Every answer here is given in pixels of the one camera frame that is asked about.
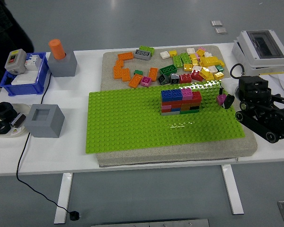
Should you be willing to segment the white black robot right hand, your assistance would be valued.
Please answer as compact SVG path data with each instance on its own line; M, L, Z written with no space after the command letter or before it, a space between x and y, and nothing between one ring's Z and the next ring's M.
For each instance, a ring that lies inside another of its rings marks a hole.
M217 96L217 102L224 109L229 109L236 98L236 90L238 88L239 81L232 78L225 78L220 81L219 95Z

